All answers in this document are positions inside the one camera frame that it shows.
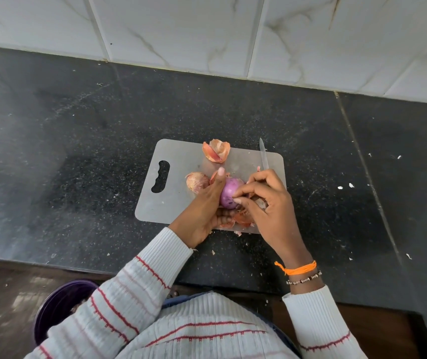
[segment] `sweater sleeve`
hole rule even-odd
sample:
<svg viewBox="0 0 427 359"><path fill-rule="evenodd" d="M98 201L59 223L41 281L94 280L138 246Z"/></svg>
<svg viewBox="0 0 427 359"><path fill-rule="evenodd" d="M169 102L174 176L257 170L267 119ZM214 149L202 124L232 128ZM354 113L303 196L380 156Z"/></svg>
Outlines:
<svg viewBox="0 0 427 359"><path fill-rule="evenodd" d="M366 358L326 285L309 293L289 293L283 296L283 302L305 359Z"/></svg>
<svg viewBox="0 0 427 359"><path fill-rule="evenodd" d="M158 316L192 250L164 228L26 358L114 358Z"/></svg>

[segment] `bracelet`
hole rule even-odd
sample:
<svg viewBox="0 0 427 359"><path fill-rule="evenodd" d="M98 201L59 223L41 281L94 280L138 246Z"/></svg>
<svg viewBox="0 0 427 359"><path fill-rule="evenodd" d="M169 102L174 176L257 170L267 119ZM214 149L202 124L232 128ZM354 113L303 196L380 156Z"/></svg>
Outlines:
<svg viewBox="0 0 427 359"><path fill-rule="evenodd" d="M287 281L287 285L299 285L299 284L301 284L301 283L305 283L305 282L308 282L308 281L311 281L311 280L313 280L313 279L315 279L315 278L318 278L318 277L320 277L322 275L322 272L321 271L318 271L317 273L315 273L313 276L310 276L310 277L306 277L306 278L304 278L304 279L301 279L300 281L295 281L295 282L291 282L290 280L288 280Z"/></svg>
<svg viewBox="0 0 427 359"><path fill-rule="evenodd" d="M313 261L312 263L309 263L308 265L298 267L297 269L286 269L285 267L283 267L278 262L275 262L275 265L280 267L282 269L282 271L285 272L285 275L295 276L295 275L302 275L303 273L313 271L316 268L316 261Z"/></svg>

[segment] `person's left hand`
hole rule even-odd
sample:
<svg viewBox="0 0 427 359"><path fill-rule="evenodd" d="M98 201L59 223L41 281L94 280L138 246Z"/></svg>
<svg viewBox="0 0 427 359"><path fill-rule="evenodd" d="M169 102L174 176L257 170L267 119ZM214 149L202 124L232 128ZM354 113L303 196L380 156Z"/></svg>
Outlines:
<svg viewBox="0 0 427 359"><path fill-rule="evenodd" d="M225 186L225 169L218 169L215 181L201 190L169 228L189 248L202 243L215 227L232 221L235 211L219 209L220 193Z"/></svg>

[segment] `person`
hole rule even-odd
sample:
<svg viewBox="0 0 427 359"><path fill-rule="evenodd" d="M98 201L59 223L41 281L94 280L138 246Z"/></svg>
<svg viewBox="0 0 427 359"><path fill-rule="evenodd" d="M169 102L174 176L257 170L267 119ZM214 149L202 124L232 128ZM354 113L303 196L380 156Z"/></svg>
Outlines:
<svg viewBox="0 0 427 359"><path fill-rule="evenodd" d="M365 358L317 268L289 276L295 284L283 296L301 353L272 323L215 292L163 305L193 249L231 222L231 213L218 209L224 185L220 168L212 185L26 358ZM264 211L246 198L251 193L267 201ZM234 198L287 269L314 265L273 170L253 174Z"/></svg>

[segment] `hand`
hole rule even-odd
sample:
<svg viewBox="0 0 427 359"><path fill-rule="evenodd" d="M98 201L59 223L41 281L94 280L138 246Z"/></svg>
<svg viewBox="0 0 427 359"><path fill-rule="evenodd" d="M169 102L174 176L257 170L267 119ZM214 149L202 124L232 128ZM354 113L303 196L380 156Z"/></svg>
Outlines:
<svg viewBox="0 0 427 359"><path fill-rule="evenodd" d="M267 201L265 211L253 200L242 196L249 193ZM250 212L263 239L279 255L286 268L295 269L312 263L312 256L301 239L291 196L275 171L269 169L252 174L233 197L236 203Z"/></svg>
<svg viewBox="0 0 427 359"><path fill-rule="evenodd" d="M220 193L225 186L225 169L218 169L215 181L201 190L169 228L187 245L195 248L215 227L232 221L235 211L219 209Z"/></svg>

